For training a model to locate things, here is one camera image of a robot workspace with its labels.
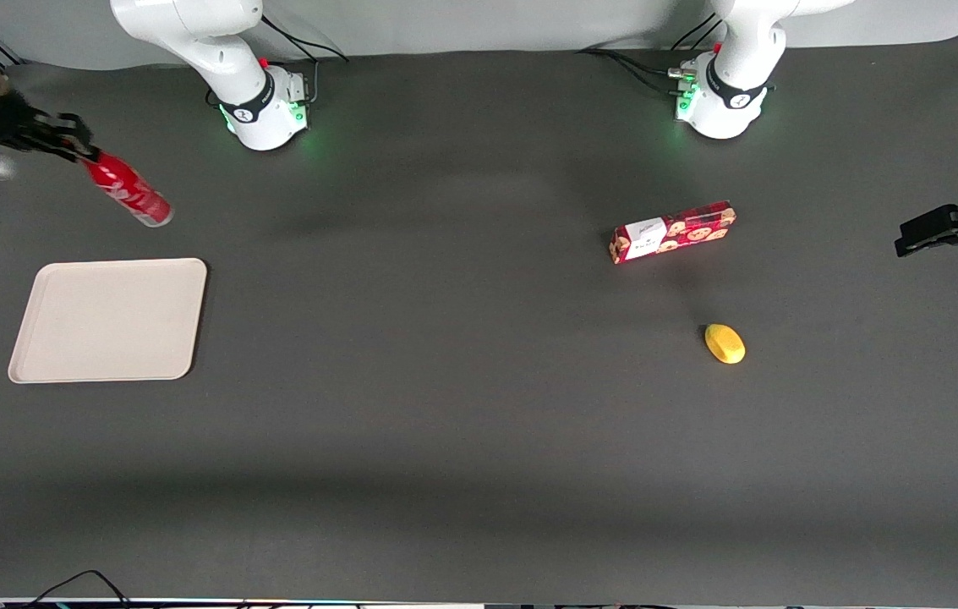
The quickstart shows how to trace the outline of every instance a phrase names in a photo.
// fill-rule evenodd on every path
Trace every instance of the black cable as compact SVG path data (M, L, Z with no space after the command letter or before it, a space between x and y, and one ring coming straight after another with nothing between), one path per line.
M39 596L36 596L34 601L31 601L29 602L29 604L22 605L22 606L38 605L39 601L42 601L43 598L50 596L50 593L54 592L54 590L60 589L60 587L62 587L63 585L66 585L69 582L73 582L74 579L83 578L84 575L88 575L88 574L92 574L99 579L103 579L103 583L107 585L108 589L111 589L111 591L114 592L114 596L116 596L118 598L118 602L122 604L122 609L129 609L129 597L123 594L122 591L118 589L118 586L114 585L114 583L110 579L107 579L106 575L100 573L99 571L96 571L95 569L80 571L76 575L73 575L72 578L65 579L65 581L60 584L55 584L53 586L48 587L48 589L43 590L42 594L40 594Z
M723 23L723 19L719 19L718 22L715 22L714 25L708 28L708 31L705 31L703 33L702 37L699 37L698 39L696 39L696 42L692 44L690 49L696 49L696 47L700 45L700 42L703 42L703 39L707 38L708 35L711 34L712 31L715 31L715 28L719 27L719 24L722 24L722 23Z
M306 57L309 57L309 60L313 62L313 94L306 96L304 103L312 104L317 101L317 93L320 92L320 61L317 61L317 58L314 58L313 55L309 54L309 51L305 50L305 47L299 45L299 43L294 42L292 39L287 39L292 45L299 47L306 54Z
M296 45L305 45L305 46L308 46L308 47L316 47L316 49L324 49L325 51L328 51L329 53L335 54L336 57L339 57L340 59L343 59L344 62L351 63L351 59L348 58L347 55L344 55L343 53L337 51L336 49L332 49L332 47L327 47L327 46L324 46L324 45L317 45L316 42L309 42L309 40L302 40L301 38L297 38L297 36L294 36L294 35L292 35L292 34L289 34L289 32L283 30L282 27L279 27L279 26L277 26L277 24L272 23L272 19L269 19L269 17L267 17L267 16L265 16L265 15L262 15L262 16L261 16L261 20L263 20L263 22L265 22L265 25L266 25L266 26L269 26L269 27L271 27L273 30L278 31L279 34L283 35L287 40L290 40L292 43L296 43ZM308 51L305 51L304 49L302 49L302 52L304 52L306 55L309 55L309 52L308 52Z
M685 35L682 36L681 38L679 38L679 39L678 39L678 42L673 43L673 46L671 47L671 50L672 50L672 51L678 50L678 46L681 45L681 43L683 43L683 42L685 41L685 39L687 39L688 37L692 36L692 33L693 33L694 31L700 30L700 28L706 26L706 25L708 24L708 22L710 22L711 17L714 17L714 16L715 16L715 13L711 13L711 15L708 15L708 18L707 18L707 19L704 19L703 22L700 22L700 25L698 25L698 26L692 28L692 30L689 30L689 31L685 32Z
M618 51L611 51L611 49L599 49L599 47L587 47L587 49L580 49L577 53L582 53L584 55L601 55L601 57L607 58L620 58L622 61L631 64L636 69L643 70L648 74L661 74L665 76L667 70L657 69L657 67L648 66L637 61L637 59L630 58L629 55L625 53L619 53Z
M273 30L278 31L279 35L286 38L288 42L292 43L292 45L294 45L295 47L298 47L299 51L304 52L305 57L309 58L311 62L317 63L317 58L314 58L313 53L309 52L308 50L305 49L304 46L300 45L297 38L294 38L292 35L287 34L286 31L281 30L281 28L279 28L277 24L272 23L267 17L261 17L261 19L263 20L263 22L266 23L267 26L271 27Z
M632 77L633 77L633 78L636 78L636 80L638 80L638 81L641 82L641 85L647 86L647 87L648 87L649 89L651 89L652 91L655 91L655 92L658 92L658 93L669 93L669 92L671 92L671 89L661 88L661 86L654 84L654 82L652 82L651 80L646 80L646 78L644 78L643 74L640 74L640 73L637 72L637 70L632 69L632 66L631 66L631 65L622 62L622 60L621 60L620 58L615 58L615 57L610 57L610 58L611 58L611 59L614 59L614 62L617 63L617 65L624 67L624 69L626 70L626 72L628 72L629 74L632 74Z

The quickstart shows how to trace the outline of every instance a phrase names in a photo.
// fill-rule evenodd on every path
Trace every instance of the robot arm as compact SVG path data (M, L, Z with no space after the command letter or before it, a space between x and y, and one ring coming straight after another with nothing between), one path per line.
M726 23L719 53L707 52L684 62L672 76L683 78L676 119L708 138L725 140L746 130L760 116L761 101L772 70L787 48L779 20L818 14L854 0L712 0ZM695 74L705 74L702 84ZM684 79L684 74L694 78Z
M111 0L133 38L164 47L200 73L227 126L252 150L276 149L306 127L305 82L262 67L239 31L257 25L262 0Z

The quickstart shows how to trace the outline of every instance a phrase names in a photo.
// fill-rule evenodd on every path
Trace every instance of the plastic tray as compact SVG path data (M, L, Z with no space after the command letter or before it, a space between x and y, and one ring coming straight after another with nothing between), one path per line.
M8 379L26 384L181 377L193 363L207 277L197 258L42 267Z

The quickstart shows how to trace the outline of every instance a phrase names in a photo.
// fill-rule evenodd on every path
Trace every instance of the yellow object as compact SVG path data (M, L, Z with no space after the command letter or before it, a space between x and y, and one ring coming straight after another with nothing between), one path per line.
M736 364L746 356L746 344L734 328L723 324L711 324L703 331L703 342L719 362Z

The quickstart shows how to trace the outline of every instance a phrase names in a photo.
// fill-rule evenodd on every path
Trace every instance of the red bottle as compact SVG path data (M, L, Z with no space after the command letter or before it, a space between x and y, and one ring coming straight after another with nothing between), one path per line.
M84 158L80 162L108 197L122 204L147 227L161 227L170 221L174 213L170 204L122 159L99 151L94 162Z

